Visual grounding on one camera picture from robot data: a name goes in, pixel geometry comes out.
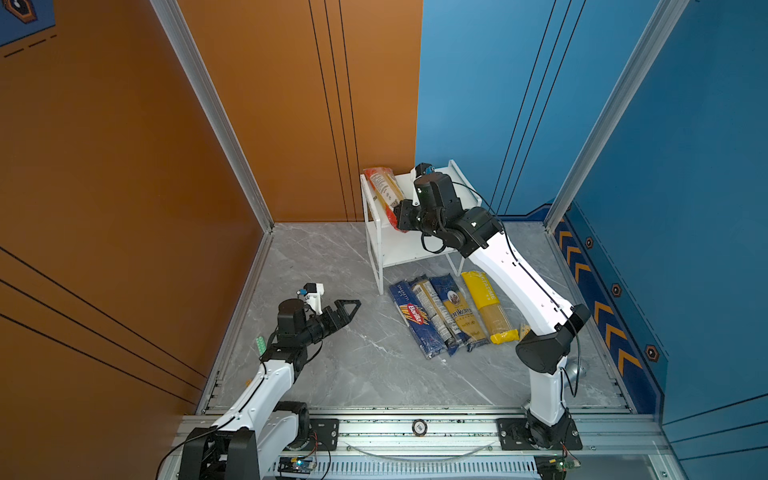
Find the silver metal cylinder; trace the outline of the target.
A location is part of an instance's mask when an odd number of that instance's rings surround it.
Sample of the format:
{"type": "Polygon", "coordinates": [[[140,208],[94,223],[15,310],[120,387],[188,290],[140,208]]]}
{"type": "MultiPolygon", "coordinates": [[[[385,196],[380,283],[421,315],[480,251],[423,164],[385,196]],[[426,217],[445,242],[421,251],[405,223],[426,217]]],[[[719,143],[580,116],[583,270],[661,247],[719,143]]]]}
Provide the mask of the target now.
{"type": "Polygon", "coordinates": [[[569,357],[566,365],[566,373],[569,380],[575,383],[577,379],[585,377],[588,372],[588,364],[584,359],[579,360],[577,357],[569,357]]]}

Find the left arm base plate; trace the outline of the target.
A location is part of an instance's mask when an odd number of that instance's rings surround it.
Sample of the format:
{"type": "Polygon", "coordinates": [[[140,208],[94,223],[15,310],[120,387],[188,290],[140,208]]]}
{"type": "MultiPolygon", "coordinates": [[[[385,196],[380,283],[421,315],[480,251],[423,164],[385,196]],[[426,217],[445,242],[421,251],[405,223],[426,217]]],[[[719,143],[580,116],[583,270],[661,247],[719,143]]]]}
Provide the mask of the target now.
{"type": "Polygon", "coordinates": [[[302,421],[289,412],[274,412],[257,437],[260,454],[280,453],[283,450],[311,450],[315,443],[321,449],[335,451],[339,439],[340,420],[310,416],[302,421]]]}

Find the red spaghetti bag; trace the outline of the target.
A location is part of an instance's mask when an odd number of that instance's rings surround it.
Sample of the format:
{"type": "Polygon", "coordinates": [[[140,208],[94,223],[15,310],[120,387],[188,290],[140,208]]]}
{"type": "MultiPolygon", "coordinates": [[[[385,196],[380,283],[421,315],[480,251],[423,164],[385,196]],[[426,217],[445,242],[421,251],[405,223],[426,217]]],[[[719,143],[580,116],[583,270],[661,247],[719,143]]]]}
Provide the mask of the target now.
{"type": "Polygon", "coordinates": [[[392,169],[388,167],[367,168],[363,174],[373,188],[390,225],[398,231],[398,220],[394,210],[405,199],[405,196],[392,169]]]}

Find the left circuit board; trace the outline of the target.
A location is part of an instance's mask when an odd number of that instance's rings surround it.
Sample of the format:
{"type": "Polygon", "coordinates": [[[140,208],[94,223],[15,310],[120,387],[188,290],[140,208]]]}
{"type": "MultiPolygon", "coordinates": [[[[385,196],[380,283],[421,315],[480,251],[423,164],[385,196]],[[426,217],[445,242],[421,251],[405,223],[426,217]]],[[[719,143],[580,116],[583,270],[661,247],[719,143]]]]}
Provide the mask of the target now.
{"type": "Polygon", "coordinates": [[[309,476],[317,467],[314,457],[280,457],[277,465],[279,477],[290,475],[309,476]]]}

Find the circuit board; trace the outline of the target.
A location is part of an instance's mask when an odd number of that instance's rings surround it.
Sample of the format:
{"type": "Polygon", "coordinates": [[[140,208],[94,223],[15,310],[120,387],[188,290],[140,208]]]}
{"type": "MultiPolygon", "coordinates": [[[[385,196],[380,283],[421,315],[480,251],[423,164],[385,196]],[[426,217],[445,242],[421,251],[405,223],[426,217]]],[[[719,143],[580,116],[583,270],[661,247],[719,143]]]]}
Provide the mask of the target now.
{"type": "Polygon", "coordinates": [[[290,475],[309,476],[317,467],[314,457],[280,457],[277,465],[279,477],[290,475]]]}
{"type": "Polygon", "coordinates": [[[542,480],[565,480],[569,471],[581,467],[579,460],[566,457],[535,457],[534,460],[542,480]]]}

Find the round rail knob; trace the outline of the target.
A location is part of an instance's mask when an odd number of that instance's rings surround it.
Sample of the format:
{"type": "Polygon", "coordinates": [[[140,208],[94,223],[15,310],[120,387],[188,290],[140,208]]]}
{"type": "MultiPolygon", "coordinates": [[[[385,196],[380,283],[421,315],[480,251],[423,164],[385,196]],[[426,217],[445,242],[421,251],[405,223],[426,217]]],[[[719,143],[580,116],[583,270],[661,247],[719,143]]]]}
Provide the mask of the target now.
{"type": "Polygon", "coordinates": [[[411,430],[414,436],[423,437],[428,432],[427,422],[423,419],[416,419],[411,424],[411,430]]]}

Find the aluminium front rail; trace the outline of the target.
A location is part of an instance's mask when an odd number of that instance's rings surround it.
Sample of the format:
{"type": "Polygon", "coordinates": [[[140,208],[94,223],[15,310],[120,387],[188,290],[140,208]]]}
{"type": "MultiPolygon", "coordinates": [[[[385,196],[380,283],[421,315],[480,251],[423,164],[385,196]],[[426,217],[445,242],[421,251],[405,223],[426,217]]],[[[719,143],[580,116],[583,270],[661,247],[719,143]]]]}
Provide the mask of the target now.
{"type": "Polygon", "coordinates": [[[535,457],[581,462],[566,479],[683,479],[685,473],[661,427],[650,415],[576,409],[572,413],[583,449],[504,451],[496,420],[523,418],[519,409],[318,409],[311,416],[338,418],[335,451],[283,451],[269,479],[541,479],[535,457]],[[416,437],[411,424],[427,422],[416,437]],[[309,476],[279,477],[280,457],[314,457],[309,476]]]}

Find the white two-tier shelf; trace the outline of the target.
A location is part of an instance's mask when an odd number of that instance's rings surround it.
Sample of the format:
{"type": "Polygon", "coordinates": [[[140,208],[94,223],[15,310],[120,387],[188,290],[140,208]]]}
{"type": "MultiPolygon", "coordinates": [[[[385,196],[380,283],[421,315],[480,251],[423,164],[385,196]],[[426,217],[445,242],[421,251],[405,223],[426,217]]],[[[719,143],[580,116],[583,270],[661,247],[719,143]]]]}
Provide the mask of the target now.
{"type": "MultiPolygon", "coordinates": [[[[457,196],[465,208],[480,206],[482,200],[479,195],[470,191],[473,189],[471,182],[462,172],[455,160],[449,160],[445,167],[436,167],[435,171],[445,173],[452,181],[466,186],[457,186],[457,196]]],[[[411,191],[407,191],[409,184],[412,187],[410,174],[396,175],[395,179],[404,194],[412,197],[411,191]]],[[[404,265],[411,262],[430,258],[443,257],[448,261],[454,275],[462,273],[466,260],[455,249],[446,248],[440,254],[429,253],[421,245],[421,233],[418,231],[400,232],[390,224],[386,210],[383,208],[377,194],[372,189],[370,182],[364,174],[359,176],[361,194],[363,199],[364,225],[367,242],[369,262],[377,284],[378,293],[384,294],[385,284],[384,269],[404,265]]]]}

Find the right circuit board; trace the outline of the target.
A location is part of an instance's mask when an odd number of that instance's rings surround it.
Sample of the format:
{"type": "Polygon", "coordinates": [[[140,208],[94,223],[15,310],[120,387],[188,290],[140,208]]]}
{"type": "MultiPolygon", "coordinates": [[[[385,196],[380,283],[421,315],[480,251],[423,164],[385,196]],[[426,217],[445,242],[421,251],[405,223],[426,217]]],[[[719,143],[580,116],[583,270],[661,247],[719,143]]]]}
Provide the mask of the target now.
{"type": "Polygon", "coordinates": [[[569,471],[581,467],[579,460],[566,457],[535,457],[534,460],[542,480],[565,480],[569,471]]]}

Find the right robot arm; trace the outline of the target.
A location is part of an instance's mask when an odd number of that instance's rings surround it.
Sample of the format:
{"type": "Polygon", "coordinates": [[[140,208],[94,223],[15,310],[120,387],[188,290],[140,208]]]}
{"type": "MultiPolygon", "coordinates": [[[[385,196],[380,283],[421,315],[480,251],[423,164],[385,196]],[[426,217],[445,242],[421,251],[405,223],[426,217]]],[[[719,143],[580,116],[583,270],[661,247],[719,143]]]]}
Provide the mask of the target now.
{"type": "Polygon", "coordinates": [[[528,442],[535,449],[565,446],[575,431],[565,400],[567,357],[591,317],[589,309],[572,305],[546,283],[513,247],[493,211],[464,207],[449,175],[420,164],[410,182],[413,197],[394,210],[397,228],[440,239],[479,266],[518,307],[530,327],[516,346],[530,372],[528,442]]]}

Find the blue Barilla spaghetti bag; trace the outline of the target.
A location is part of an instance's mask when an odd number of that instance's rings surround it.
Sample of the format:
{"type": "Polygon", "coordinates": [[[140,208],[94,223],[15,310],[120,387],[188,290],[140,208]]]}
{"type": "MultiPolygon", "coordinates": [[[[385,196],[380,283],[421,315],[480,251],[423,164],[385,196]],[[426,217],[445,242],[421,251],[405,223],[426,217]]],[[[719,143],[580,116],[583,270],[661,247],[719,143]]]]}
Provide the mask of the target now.
{"type": "Polygon", "coordinates": [[[410,285],[399,281],[389,286],[389,292],[424,356],[431,359],[441,354],[445,349],[444,341],[410,285]]]}

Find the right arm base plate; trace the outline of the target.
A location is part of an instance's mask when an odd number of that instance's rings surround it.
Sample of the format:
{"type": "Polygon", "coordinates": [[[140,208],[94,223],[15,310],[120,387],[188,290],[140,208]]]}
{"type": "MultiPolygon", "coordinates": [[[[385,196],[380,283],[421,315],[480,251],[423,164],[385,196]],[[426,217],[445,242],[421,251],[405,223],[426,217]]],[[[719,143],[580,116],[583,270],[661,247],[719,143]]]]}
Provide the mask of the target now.
{"type": "Polygon", "coordinates": [[[496,420],[497,433],[504,451],[583,449],[581,436],[575,421],[565,413],[553,426],[531,418],[499,418],[496,420]]]}

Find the green connector block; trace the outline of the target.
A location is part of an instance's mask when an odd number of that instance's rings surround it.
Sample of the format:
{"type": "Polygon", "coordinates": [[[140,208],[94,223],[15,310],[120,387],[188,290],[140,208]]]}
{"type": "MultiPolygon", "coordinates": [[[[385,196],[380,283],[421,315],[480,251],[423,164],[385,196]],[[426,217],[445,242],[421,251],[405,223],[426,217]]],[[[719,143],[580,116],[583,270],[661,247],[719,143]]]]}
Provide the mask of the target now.
{"type": "Polygon", "coordinates": [[[263,336],[259,336],[256,339],[256,345],[259,355],[263,355],[267,349],[266,341],[263,336]]]}

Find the blue yellow spaghetti bag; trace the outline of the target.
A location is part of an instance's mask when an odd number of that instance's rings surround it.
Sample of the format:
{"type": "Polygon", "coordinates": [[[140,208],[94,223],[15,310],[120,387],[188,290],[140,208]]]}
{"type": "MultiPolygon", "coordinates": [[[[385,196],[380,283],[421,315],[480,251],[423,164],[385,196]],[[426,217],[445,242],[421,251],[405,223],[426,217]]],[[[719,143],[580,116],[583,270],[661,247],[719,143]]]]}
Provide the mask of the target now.
{"type": "Polygon", "coordinates": [[[447,274],[431,277],[429,281],[448,313],[449,327],[467,350],[472,351],[476,347],[489,344],[487,334],[454,278],[447,274]]]}

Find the clear white-label spaghetti bag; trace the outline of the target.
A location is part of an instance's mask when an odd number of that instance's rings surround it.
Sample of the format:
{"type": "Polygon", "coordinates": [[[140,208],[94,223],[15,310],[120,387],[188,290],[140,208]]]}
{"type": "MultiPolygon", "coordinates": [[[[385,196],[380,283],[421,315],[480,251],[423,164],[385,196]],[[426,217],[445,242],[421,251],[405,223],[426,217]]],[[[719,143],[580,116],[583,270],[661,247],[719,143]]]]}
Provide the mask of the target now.
{"type": "Polygon", "coordinates": [[[448,355],[453,356],[466,345],[466,335],[460,330],[426,275],[415,278],[409,285],[443,340],[448,355]]]}

